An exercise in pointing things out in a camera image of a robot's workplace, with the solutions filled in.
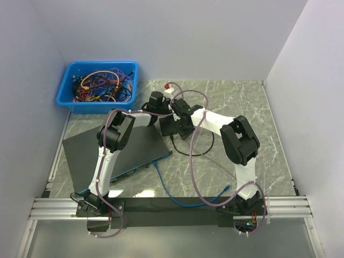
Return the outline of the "small black network switch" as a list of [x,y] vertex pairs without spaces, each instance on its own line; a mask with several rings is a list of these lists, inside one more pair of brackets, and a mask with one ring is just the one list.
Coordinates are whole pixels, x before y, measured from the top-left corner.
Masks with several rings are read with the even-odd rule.
[[163,117],[159,119],[161,134],[163,137],[175,135],[178,133],[175,127],[175,121],[172,117]]

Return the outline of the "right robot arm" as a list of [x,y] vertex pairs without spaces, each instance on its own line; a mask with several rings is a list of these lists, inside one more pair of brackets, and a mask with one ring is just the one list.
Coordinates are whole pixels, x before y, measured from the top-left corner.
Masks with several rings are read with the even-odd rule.
[[[177,99],[171,104],[179,117],[176,127],[180,136],[191,136],[189,167],[193,186],[199,198],[207,205],[220,207],[236,199],[236,208],[242,214],[249,214],[255,209],[260,199],[256,184],[255,162],[260,142],[247,118],[244,116],[223,116],[199,105],[190,107],[185,100]],[[227,201],[211,204],[199,192],[193,172],[192,152],[194,140],[200,128],[221,137],[227,157],[234,163],[236,173],[236,192]]]

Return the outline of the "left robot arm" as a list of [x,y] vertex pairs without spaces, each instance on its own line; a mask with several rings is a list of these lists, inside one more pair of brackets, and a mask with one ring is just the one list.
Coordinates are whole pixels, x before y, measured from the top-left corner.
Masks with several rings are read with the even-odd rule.
[[159,116],[171,115],[170,100],[163,93],[154,91],[140,110],[113,109],[103,126],[98,130],[98,160],[84,200],[89,210],[96,216],[107,212],[106,198],[110,191],[110,177],[120,152],[125,148],[135,127],[148,127],[155,124]]

